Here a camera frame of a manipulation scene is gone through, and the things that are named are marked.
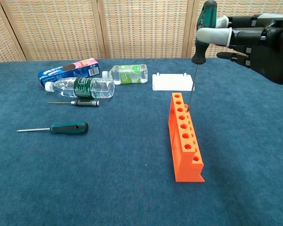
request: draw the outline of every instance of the table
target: table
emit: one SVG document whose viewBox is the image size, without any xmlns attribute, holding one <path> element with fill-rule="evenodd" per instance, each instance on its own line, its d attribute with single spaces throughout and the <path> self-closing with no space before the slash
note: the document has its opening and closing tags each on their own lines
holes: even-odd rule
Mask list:
<svg viewBox="0 0 283 226">
<path fill-rule="evenodd" d="M 147 64 L 98 108 L 50 105 L 37 73 L 73 61 L 0 63 L 0 225 L 283 225 L 283 86 L 230 61 L 199 66 L 191 116 L 204 183 L 176 183 L 170 91 L 154 73 L 194 74 L 190 59 Z M 183 92 L 188 102 L 189 92 Z M 17 129 L 86 121 L 85 135 Z"/>
</svg>

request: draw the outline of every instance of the bottle cap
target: bottle cap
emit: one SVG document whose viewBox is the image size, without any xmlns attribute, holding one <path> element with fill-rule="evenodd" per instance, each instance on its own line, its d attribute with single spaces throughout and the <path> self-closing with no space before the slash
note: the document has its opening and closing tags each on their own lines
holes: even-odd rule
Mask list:
<svg viewBox="0 0 283 226">
<path fill-rule="evenodd" d="M 108 71 L 103 71 L 102 72 L 102 78 L 108 78 Z"/>
<path fill-rule="evenodd" d="M 54 92 L 54 90 L 53 90 L 53 82 L 48 81 L 47 83 L 45 83 L 45 90 L 47 92 Z"/>
</svg>

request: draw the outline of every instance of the precision screwdriver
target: precision screwdriver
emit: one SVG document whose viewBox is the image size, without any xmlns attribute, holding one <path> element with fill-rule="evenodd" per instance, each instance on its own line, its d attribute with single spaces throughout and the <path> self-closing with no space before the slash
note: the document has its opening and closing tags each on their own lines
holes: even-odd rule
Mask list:
<svg viewBox="0 0 283 226">
<path fill-rule="evenodd" d="M 88 123 L 83 121 L 74 121 L 64 124 L 54 124 L 50 128 L 39 128 L 39 129 L 18 129 L 17 132 L 30 132 L 30 131 L 41 131 L 50 130 L 51 133 L 84 133 L 88 132 Z"/>
<path fill-rule="evenodd" d="M 214 0 L 207 0 L 202 7 L 201 13 L 198 17 L 196 30 L 202 27 L 216 27 L 217 20 L 217 3 Z M 199 41 L 197 38 L 195 39 L 195 54 L 192 58 L 192 62 L 196 64 L 196 72 L 194 76 L 194 82 L 191 90 L 188 111 L 190 110 L 190 104 L 192 99 L 192 93 L 195 86 L 198 65 L 202 65 L 206 62 L 206 51 L 208 49 L 209 44 Z"/>
<path fill-rule="evenodd" d="M 71 102 L 49 102 L 50 104 L 71 104 L 79 107 L 99 107 L 99 100 L 76 100 Z"/>
</svg>

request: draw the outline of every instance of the small water bottle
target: small water bottle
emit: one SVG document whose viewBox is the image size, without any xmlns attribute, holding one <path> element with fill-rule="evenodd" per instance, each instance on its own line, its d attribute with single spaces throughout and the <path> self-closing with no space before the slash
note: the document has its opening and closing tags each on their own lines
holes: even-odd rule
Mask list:
<svg viewBox="0 0 283 226">
<path fill-rule="evenodd" d="M 64 78 L 45 83 L 45 90 L 65 97 L 110 98 L 115 84 L 109 78 Z"/>
<path fill-rule="evenodd" d="M 145 83 L 148 81 L 148 69 L 146 65 L 115 65 L 110 71 L 103 71 L 102 77 L 113 79 L 116 85 Z"/>
</svg>

